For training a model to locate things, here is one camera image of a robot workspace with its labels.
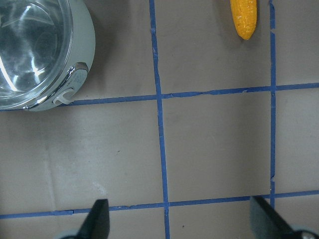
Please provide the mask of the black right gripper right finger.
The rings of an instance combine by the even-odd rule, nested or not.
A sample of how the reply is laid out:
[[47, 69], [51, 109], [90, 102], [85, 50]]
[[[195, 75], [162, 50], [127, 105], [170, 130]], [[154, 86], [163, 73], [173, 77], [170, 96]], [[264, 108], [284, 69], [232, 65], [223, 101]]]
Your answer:
[[256, 239], [317, 239], [306, 228], [290, 226], [261, 196], [250, 198], [250, 228]]

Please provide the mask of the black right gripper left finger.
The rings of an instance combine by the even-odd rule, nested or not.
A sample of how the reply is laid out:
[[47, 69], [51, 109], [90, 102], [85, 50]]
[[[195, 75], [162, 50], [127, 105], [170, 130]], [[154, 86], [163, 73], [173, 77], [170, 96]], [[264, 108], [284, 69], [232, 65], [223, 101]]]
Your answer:
[[75, 238], [107, 239], [109, 233], [110, 216], [108, 200], [96, 200]]

